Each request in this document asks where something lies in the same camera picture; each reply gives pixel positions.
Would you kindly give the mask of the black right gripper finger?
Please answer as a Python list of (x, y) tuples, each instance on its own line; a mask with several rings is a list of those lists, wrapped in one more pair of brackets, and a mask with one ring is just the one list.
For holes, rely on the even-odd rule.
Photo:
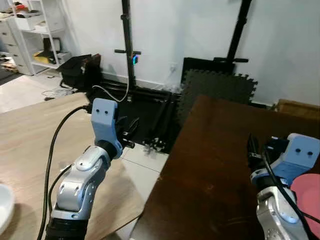
[(256, 171), (265, 169), (266, 164), (261, 154), (249, 154), (248, 155), (248, 167), (250, 172), (253, 174)]
[(259, 147), (258, 139), (252, 134), (250, 134), (247, 138), (247, 158), (250, 161), (262, 160), (262, 153)]

